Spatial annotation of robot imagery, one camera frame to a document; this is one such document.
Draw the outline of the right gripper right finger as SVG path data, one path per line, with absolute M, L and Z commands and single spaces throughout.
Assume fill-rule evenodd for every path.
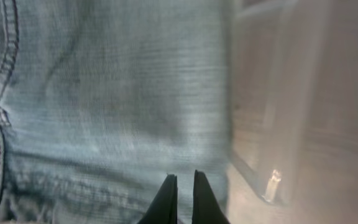
M 195 170 L 192 224 L 229 224 L 204 172 Z

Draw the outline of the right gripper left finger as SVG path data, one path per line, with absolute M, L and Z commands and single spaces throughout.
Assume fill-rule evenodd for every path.
M 177 224 L 177 176 L 167 175 L 138 224 Z

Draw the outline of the light blue jeans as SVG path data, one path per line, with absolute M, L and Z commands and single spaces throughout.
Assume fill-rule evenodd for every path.
M 137 223 L 168 174 L 225 210 L 231 2 L 0 0 L 0 223 Z

